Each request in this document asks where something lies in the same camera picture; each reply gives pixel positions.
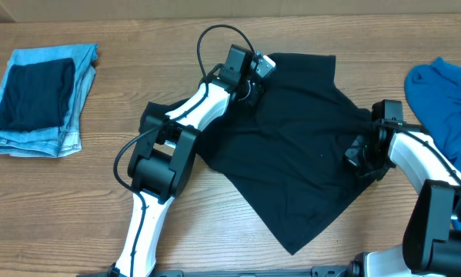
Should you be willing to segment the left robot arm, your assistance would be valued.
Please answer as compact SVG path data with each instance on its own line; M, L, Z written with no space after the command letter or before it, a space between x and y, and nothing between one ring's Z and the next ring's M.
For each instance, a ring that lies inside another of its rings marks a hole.
M200 133L232 106L252 107L262 94L260 82L275 69L261 52L232 45L225 63L204 73L197 92L172 111L151 108L139 136L128 143L132 180L132 218L122 254L108 276L150 276L170 205L185 188Z

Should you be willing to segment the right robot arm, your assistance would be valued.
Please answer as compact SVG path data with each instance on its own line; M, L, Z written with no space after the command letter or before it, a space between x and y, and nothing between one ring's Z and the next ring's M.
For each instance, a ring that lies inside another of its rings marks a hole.
M403 120L399 101L372 106L372 131L345 152L360 180L400 168L418 194L401 245L358 254L344 276L461 276L461 172L421 125Z

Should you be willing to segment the black t-shirt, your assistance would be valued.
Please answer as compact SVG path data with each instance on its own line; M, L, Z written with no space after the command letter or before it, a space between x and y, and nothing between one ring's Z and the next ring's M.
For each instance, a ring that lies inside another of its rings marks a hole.
M199 135L196 153L222 173L283 248L294 254L370 184L344 155L371 114L335 84L332 55L273 53L272 74L250 112L229 110Z

